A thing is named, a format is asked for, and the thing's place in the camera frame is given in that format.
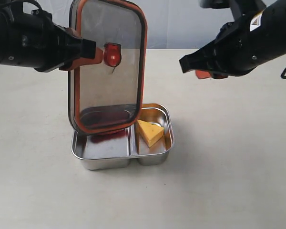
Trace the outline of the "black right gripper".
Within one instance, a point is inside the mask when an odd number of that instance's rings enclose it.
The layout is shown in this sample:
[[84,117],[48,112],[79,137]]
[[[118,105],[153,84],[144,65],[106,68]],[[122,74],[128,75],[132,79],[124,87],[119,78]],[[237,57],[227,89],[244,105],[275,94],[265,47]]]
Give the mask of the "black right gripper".
[[236,0],[243,16],[224,24],[216,38],[179,60],[198,79],[243,76],[286,54],[286,0]]

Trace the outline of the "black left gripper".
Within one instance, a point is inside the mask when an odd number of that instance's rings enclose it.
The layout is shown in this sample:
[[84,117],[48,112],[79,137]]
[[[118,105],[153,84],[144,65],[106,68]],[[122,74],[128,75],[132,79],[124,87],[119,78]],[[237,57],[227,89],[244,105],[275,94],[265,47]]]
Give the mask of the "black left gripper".
[[102,49],[95,41],[55,24],[39,4],[31,13],[21,4],[0,4],[0,65],[48,73],[101,62]]

